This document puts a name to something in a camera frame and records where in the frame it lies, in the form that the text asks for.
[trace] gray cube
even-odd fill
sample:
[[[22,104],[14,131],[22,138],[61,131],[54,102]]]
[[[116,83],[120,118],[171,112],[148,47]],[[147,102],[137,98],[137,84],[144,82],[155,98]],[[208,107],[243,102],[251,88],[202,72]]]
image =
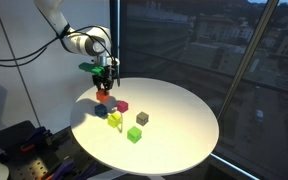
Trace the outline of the gray cube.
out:
[[[136,116],[136,122],[142,126],[144,126],[147,122],[148,122],[148,114],[146,114],[145,112],[140,112],[137,116]]]

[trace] yellow cube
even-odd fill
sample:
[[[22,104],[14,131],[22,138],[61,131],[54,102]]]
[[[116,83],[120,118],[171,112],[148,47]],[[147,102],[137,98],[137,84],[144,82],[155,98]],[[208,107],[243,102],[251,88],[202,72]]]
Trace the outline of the yellow cube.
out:
[[[121,116],[118,112],[115,112],[107,117],[107,123],[112,128],[116,128],[121,123]]]

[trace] blue cube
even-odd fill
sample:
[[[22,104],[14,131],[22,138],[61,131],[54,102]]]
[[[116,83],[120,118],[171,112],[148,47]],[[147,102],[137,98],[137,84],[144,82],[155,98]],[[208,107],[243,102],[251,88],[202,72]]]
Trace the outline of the blue cube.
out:
[[[104,104],[99,104],[95,106],[95,114],[99,117],[107,115],[107,108]]]

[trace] round white table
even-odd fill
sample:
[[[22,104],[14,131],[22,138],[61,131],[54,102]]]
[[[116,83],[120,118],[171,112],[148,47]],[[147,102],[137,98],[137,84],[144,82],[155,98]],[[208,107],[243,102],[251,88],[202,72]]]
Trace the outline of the round white table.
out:
[[[219,128],[211,109],[199,97],[177,85],[147,78],[121,79],[104,103],[109,113],[118,101],[128,103],[123,132],[95,115],[96,87],[82,94],[71,112],[71,128],[78,143],[101,163],[119,171],[162,176],[180,173],[201,163],[213,151]],[[149,115],[145,126],[136,123],[141,111]],[[136,126],[137,143],[127,139]]]

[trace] pink cube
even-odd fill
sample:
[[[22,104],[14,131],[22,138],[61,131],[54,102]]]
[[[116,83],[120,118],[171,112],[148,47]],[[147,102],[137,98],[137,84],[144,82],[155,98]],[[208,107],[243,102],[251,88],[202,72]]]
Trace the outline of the pink cube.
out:
[[[128,110],[128,103],[125,101],[120,101],[117,103],[117,110],[121,113]]]

